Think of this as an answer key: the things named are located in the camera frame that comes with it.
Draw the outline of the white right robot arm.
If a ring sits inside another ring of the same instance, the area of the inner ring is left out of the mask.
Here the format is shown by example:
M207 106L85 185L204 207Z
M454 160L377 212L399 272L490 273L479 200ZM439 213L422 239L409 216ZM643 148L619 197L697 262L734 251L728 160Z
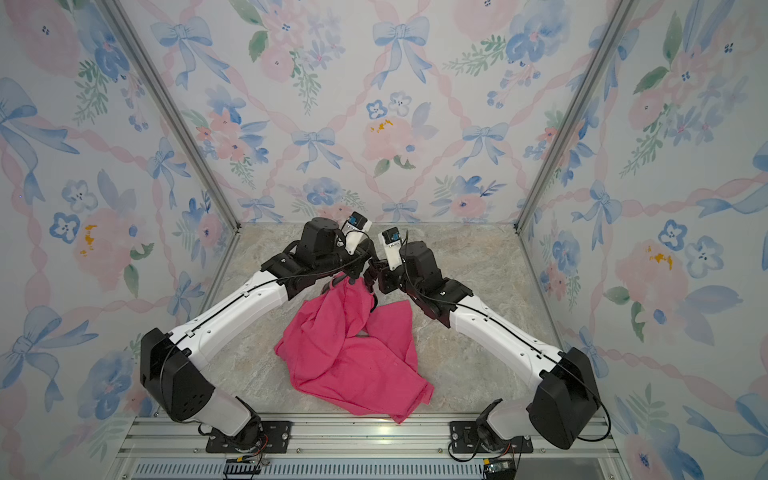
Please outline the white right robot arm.
M512 439L537 434L567 450L602 408L589 358L577 348L563 351L503 319L461 282L443 276L422 241L405 242L396 229L383 234L384 258L372 258L368 285L388 294L405 293L429 318L489 351L525 381L532 392L526 406L497 399L476 418L480 442L502 450Z

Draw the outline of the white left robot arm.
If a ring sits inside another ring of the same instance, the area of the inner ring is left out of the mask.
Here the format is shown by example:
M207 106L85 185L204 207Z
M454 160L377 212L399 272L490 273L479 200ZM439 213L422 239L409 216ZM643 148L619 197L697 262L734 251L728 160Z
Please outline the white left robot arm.
M271 310L339 273L358 278L376 251L370 221L353 212L344 223L316 217L300 239L262 264L243 286L194 319L141 339L140 382L177 423L197 422L239 451L262 449L266 433L244 400L216 387L204 374L215 355Z

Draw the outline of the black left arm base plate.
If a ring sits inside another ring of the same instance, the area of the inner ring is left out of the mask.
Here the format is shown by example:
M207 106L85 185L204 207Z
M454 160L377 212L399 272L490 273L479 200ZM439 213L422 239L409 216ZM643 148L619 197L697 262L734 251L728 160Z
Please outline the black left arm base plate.
M284 454L288 450L293 423L252 420L234 436L212 429L205 447L207 453Z

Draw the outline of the pink trousers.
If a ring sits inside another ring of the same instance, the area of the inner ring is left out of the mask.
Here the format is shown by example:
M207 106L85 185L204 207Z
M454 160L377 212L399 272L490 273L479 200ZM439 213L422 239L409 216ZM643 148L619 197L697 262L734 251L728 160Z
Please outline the pink trousers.
M302 304L275 354L297 391L400 424L430 403L434 386L418 372L411 304L375 300L363 281L341 281Z

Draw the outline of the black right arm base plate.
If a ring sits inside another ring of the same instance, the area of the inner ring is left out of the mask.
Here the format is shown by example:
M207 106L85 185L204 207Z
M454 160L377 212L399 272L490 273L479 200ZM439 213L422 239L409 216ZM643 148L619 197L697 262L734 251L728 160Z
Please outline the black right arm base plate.
M529 437L516 436L509 442L502 442L498 446L488 448L478 434L478 428L474 421L451 421L449 423L450 450L458 455L500 455L523 453L530 454L534 451Z

